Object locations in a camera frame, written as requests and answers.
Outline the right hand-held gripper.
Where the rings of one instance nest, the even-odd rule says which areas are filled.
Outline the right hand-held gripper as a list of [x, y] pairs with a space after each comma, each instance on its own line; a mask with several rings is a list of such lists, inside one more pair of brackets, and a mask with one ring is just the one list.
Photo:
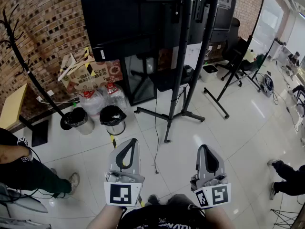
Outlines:
[[198, 176], [219, 175], [210, 180], [191, 177], [191, 191], [196, 195], [199, 207], [208, 209], [231, 202], [231, 183], [224, 174], [224, 160], [210, 146], [201, 145], [197, 151]]

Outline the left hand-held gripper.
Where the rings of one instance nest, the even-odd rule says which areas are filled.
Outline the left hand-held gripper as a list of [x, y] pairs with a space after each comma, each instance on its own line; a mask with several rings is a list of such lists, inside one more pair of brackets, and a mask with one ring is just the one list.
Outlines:
[[140, 150], [136, 138], [119, 144], [109, 156], [105, 173], [106, 204], [119, 207], [144, 206], [140, 195], [145, 177], [140, 174]]

